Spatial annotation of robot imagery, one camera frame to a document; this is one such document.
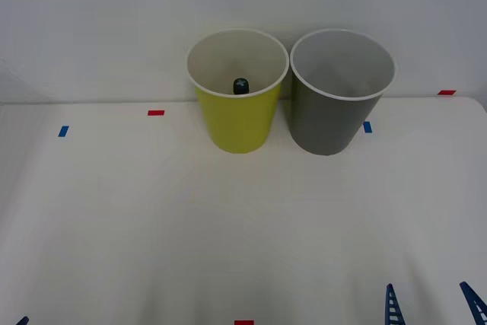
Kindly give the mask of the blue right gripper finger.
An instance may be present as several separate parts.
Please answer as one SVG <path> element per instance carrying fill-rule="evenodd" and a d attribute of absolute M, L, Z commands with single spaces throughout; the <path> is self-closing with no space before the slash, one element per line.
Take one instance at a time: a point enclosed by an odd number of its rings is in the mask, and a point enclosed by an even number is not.
<path fill-rule="evenodd" d="M 469 306 L 476 325 L 486 325 L 486 303 L 476 294 L 476 292 L 466 282 L 460 283 L 460 288 Z"/>
<path fill-rule="evenodd" d="M 404 317 L 392 284 L 388 284 L 386 288 L 384 324 L 404 325 Z"/>

